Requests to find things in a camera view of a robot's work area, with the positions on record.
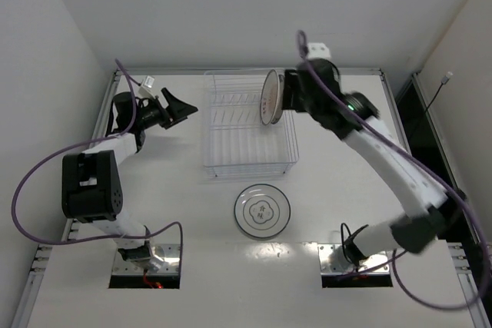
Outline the orange sunburst pattern plate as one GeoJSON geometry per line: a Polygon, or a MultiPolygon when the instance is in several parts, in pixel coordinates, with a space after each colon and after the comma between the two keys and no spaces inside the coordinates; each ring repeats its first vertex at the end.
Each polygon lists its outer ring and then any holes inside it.
{"type": "Polygon", "coordinates": [[[284,76],[272,69],[267,73],[261,91],[260,116],[264,126],[277,124],[282,116],[284,76]]]}

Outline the white plate with black characters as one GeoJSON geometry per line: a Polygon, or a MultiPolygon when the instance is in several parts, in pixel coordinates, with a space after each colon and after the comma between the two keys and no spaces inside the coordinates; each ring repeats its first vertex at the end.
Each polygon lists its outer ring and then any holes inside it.
{"type": "Polygon", "coordinates": [[[291,219],[291,204],[283,191],[270,184],[246,187],[234,202],[234,220],[245,236],[270,240],[280,235],[291,219]]]}

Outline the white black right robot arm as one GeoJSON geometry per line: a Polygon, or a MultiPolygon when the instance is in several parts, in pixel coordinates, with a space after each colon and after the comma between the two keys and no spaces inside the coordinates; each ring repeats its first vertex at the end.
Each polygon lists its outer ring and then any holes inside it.
{"type": "Polygon", "coordinates": [[[192,242],[323,240],[323,226],[360,220],[335,248],[341,272],[422,253],[460,207],[326,58],[168,82],[198,111],[164,136],[158,194],[192,242]]]}

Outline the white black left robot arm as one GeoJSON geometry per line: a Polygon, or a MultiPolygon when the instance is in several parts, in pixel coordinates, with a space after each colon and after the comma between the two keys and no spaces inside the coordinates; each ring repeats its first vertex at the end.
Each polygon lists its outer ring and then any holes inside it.
{"type": "Polygon", "coordinates": [[[140,98],[129,91],[113,97],[116,138],[107,137],[80,154],[63,157],[61,207],[67,218],[90,224],[113,240],[124,261],[157,272],[165,264],[165,252],[153,243],[151,231],[124,209],[118,167],[143,148],[147,129],[172,128],[198,108],[176,98],[167,88],[161,90],[166,107],[147,88],[140,92],[140,98]]]}

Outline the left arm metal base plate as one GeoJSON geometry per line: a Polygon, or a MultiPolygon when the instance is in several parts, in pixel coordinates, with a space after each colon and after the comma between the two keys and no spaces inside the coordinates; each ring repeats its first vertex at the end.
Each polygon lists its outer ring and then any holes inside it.
{"type": "Polygon", "coordinates": [[[180,274],[180,252],[179,244],[152,244],[148,248],[148,255],[124,260],[117,251],[111,267],[111,275],[135,277],[147,271],[151,277],[176,277],[180,274]]]}

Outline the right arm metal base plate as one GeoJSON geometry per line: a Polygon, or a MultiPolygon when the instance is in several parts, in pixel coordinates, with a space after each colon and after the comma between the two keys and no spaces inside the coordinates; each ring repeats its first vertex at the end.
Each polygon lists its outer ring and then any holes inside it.
{"type": "Polygon", "coordinates": [[[339,277],[343,274],[387,275],[390,273],[389,258],[383,251],[369,256],[356,267],[341,251],[341,244],[318,244],[321,276],[339,277]]]}

